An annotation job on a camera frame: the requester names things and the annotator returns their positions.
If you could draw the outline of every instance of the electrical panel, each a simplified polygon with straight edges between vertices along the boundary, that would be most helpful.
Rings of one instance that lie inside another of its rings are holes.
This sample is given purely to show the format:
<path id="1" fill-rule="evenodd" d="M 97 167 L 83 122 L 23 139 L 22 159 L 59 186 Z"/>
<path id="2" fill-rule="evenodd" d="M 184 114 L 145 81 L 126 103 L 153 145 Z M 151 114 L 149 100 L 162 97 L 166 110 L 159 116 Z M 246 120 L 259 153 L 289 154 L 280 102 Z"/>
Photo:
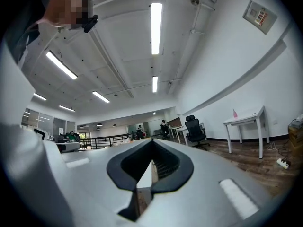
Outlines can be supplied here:
<path id="1" fill-rule="evenodd" d="M 277 19 L 277 15 L 256 2 L 250 1 L 243 18 L 267 34 Z"/>

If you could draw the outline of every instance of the chair headrest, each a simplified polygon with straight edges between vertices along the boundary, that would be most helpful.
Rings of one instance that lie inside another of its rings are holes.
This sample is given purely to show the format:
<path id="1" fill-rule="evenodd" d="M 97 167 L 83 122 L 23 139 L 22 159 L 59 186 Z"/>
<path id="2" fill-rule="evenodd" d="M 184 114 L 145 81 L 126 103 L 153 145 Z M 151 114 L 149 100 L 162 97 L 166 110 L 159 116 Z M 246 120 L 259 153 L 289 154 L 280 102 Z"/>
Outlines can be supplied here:
<path id="1" fill-rule="evenodd" d="M 190 121 L 190 120 L 193 120 L 193 119 L 195 119 L 195 117 L 193 115 L 190 115 L 190 116 L 186 117 L 186 121 Z"/>

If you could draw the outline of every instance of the linear led light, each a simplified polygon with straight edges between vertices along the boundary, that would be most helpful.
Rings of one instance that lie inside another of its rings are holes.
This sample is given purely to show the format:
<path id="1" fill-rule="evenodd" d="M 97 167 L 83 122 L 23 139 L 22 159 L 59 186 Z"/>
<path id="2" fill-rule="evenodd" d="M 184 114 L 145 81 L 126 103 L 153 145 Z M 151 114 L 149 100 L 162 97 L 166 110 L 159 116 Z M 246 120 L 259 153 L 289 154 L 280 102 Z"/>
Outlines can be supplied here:
<path id="1" fill-rule="evenodd" d="M 109 100 L 103 97 L 99 92 L 94 91 L 93 94 L 96 95 L 98 98 L 102 99 L 104 102 L 109 103 Z"/>
<path id="2" fill-rule="evenodd" d="M 60 108 L 64 108 L 64 109 L 66 109 L 66 110 L 70 110 L 70 111 L 72 111 L 72 112 L 75 112 L 75 110 L 70 109 L 70 108 L 67 108 L 67 107 L 64 107 L 64 106 L 62 106 L 62 105 L 59 105 L 59 107 L 60 107 Z"/>
<path id="3" fill-rule="evenodd" d="M 72 79 L 76 79 L 78 76 L 68 69 L 51 51 L 49 51 L 46 56 L 61 70 L 63 70 Z"/>
<path id="4" fill-rule="evenodd" d="M 152 77 L 152 92 L 157 92 L 158 76 Z"/>
<path id="5" fill-rule="evenodd" d="M 39 94 L 37 94 L 37 93 L 34 93 L 34 96 L 36 96 L 36 97 L 38 97 L 38 98 L 40 98 L 40 99 L 42 99 L 42 100 L 46 100 L 46 98 L 45 97 L 42 97 L 42 96 L 40 96 Z"/>
<path id="6" fill-rule="evenodd" d="M 151 11 L 151 54 L 156 55 L 160 47 L 162 4 L 152 3 Z"/>

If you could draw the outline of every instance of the baseboard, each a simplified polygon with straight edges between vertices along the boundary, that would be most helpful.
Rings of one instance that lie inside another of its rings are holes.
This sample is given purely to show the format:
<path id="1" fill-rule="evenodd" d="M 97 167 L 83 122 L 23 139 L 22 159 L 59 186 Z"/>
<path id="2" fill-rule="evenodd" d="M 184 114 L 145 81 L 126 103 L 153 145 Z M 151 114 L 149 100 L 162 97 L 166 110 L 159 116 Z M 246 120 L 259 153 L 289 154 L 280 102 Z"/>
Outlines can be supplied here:
<path id="1" fill-rule="evenodd" d="M 269 140 L 270 141 L 275 141 L 275 140 L 286 140 L 288 139 L 288 134 L 285 134 L 285 135 L 279 135 L 279 136 L 274 136 L 274 137 L 269 137 Z M 217 139 L 217 138 L 208 138 L 208 140 L 217 140 L 217 141 L 226 141 L 227 142 L 227 139 Z M 243 142 L 258 142 L 259 141 L 259 138 L 256 138 L 256 139 L 243 139 L 242 140 Z M 232 139 L 231 142 L 239 142 L 239 139 Z"/>

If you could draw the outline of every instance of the table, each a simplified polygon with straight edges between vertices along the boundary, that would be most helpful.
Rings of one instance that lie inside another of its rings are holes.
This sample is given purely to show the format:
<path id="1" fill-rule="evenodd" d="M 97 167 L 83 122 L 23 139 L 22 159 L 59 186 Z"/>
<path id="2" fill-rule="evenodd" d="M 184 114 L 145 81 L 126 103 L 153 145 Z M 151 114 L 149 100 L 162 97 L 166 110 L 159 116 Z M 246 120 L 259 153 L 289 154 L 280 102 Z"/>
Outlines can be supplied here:
<path id="1" fill-rule="evenodd" d="M 182 128 L 182 126 L 178 126 L 178 127 L 169 128 L 169 130 L 171 131 L 171 135 L 172 135 L 172 137 L 173 137 L 173 138 L 174 138 L 174 133 L 173 133 L 173 130 L 175 130 L 176 135 L 177 135 L 178 133 L 177 133 L 176 129 L 179 129 L 179 128 Z"/>
<path id="2" fill-rule="evenodd" d="M 199 125 L 202 126 L 202 130 L 204 131 L 204 134 L 205 134 L 204 124 L 200 123 Z M 182 132 L 183 133 L 183 137 L 185 139 L 185 144 L 188 146 L 188 142 L 187 142 L 187 139 L 186 139 L 186 131 L 188 131 L 187 127 L 181 127 L 179 129 L 176 129 L 176 133 L 177 133 L 177 137 L 178 137 L 178 140 L 179 140 L 179 144 L 181 144 L 181 141 L 180 141 L 178 132 Z"/>
<path id="3" fill-rule="evenodd" d="M 266 142 L 269 143 L 269 128 L 268 128 L 267 116 L 266 116 L 264 106 L 254 108 L 252 110 L 247 110 L 247 111 L 241 113 L 240 115 L 238 115 L 238 117 L 236 117 L 236 118 L 232 117 L 232 118 L 223 122 L 223 125 L 225 126 L 226 133 L 227 133 L 228 150 L 229 150 L 230 154 L 232 153 L 232 143 L 231 143 L 231 138 L 229 136 L 227 126 L 230 124 L 231 126 L 236 126 L 237 127 L 237 131 L 238 131 L 239 138 L 240 138 L 240 143 L 242 143 L 242 136 L 241 136 L 240 126 L 256 122 L 257 127 L 258 127 L 259 145 L 260 145 L 260 147 L 259 147 L 259 158 L 260 159 L 263 158 L 263 138 L 262 138 L 261 121 L 260 121 L 260 116 L 263 113 L 264 113 L 264 116 L 265 116 L 265 129 L 266 129 L 266 132 L 267 132 Z"/>

